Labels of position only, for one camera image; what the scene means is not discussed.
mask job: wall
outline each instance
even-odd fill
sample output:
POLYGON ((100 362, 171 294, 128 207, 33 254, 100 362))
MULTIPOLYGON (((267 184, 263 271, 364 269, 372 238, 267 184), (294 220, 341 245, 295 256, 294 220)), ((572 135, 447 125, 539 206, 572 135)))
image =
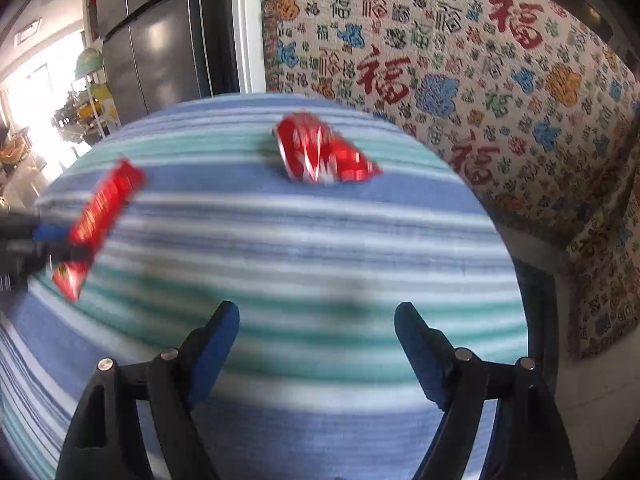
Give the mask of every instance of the wall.
POLYGON ((84 28, 83 9, 82 0, 31 0, 0 46, 0 82, 37 52, 66 34, 84 28), (42 23, 38 33, 14 48, 16 33, 39 18, 42 23))

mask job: green lamp shade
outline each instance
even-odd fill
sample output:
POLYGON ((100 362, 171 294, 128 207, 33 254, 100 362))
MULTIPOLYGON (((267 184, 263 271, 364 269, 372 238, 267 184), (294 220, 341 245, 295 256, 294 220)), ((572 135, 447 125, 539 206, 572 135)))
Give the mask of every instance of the green lamp shade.
POLYGON ((76 61, 76 79, 81 79, 91 72, 101 69, 103 65, 104 60, 97 50, 91 47, 84 49, 76 61))

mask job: red snack wrapper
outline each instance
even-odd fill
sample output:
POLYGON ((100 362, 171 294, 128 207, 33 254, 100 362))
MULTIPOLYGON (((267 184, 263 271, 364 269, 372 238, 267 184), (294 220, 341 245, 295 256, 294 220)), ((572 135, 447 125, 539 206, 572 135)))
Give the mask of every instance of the red snack wrapper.
POLYGON ((275 128, 284 166, 292 180, 312 184, 363 181, 380 167, 313 114, 298 112, 275 128))
POLYGON ((90 248, 92 259, 86 262, 60 263, 53 274, 53 282, 72 303, 80 297, 84 280, 93 265, 93 257, 100 250, 127 200, 142 186, 145 174, 128 160, 121 160, 101 182, 98 192, 84 208, 82 216, 71 228, 69 241, 90 248))

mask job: floor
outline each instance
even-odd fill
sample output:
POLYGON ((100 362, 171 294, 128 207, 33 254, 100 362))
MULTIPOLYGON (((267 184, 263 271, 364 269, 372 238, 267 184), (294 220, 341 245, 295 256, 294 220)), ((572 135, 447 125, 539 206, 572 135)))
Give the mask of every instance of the floor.
POLYGON ((574 360, 562 327, 568 325, 569 289, 558 249, 498 227, 511 256, 552 274, 560 327, 556 404, 574 452, 580 480, 600 480, 640 420, 640 330, 602 354, 574 360))
POLYGON ((29 209, 41 193, 63 173, 59 164, 46 164, 31 153, 7 179, 2 189, 4 202, 12 210, 29 209))

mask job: metal screw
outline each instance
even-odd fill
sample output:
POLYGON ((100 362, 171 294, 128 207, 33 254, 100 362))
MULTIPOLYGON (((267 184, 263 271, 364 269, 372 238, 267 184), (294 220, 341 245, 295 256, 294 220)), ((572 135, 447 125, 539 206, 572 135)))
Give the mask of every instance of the metal screw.
POLYGON ((456 348, 453 355, 456 356, 458 361, 471 361, 471 358, 474 356, 468 348, 456 348))
POLYGON ((178 357, 178 351, 175 348, 168 348, 167 350, 162 350, 160 352, 160 358, 164 361, 173 361, 178 357))
POLYGON ((536 367, 536 362, 531 357, 523 357, 520 359, 520 366, 526 370, 533 370, 536 367))
POLYGON ((113 359, 109 359, 108 357, 100 359, 100 362, 98 363, 98 370, 106 372, 107 370, 111 370, 111 367, 113 367, 113 359))

